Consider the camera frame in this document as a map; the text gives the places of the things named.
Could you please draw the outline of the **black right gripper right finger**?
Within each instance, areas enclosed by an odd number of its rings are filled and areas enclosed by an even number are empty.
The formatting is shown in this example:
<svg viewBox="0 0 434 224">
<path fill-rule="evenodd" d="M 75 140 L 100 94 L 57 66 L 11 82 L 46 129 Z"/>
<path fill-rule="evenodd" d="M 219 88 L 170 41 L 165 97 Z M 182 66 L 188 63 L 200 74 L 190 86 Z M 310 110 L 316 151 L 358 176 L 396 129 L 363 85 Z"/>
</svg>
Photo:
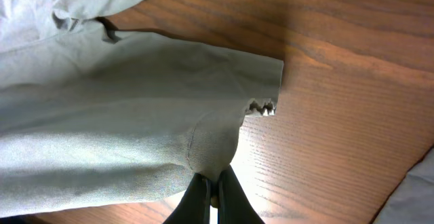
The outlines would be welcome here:
<svg viewBox="0 0 434 224">
<path fill-rule="evenodd" d="M 218 180 L 218 224 L 264 224 L 252 208 L 231 166 Z"/>
</svg>

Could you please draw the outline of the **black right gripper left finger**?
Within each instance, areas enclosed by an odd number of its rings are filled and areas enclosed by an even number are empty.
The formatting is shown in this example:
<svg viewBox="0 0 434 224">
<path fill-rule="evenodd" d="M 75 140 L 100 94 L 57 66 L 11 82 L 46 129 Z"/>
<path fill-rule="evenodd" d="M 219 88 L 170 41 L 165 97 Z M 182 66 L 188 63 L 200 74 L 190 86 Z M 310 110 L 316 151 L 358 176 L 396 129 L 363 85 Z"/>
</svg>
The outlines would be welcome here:
<svg viewBox="0 0 434 224">
<path fill-rule="evenodd" d="M 212 184 L 195 174 L 180 203 L 163 224 L 209 224 Z"/>
</svg>

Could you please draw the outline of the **light khaki green shorts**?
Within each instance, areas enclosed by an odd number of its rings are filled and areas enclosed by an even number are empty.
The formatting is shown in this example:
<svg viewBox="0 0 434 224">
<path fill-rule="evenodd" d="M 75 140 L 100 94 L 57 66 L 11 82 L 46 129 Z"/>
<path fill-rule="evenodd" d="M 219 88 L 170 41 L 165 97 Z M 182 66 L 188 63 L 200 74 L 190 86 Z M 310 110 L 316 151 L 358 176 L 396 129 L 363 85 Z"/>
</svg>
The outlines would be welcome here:
<svg viewBox="0 0 434 224">
<path fill-rule="evenodd" d="M 1 216 L 156 201 L 216 180 L 283 62 L 100 18 L 143 0 L 1 0 Z"/>
</svg>

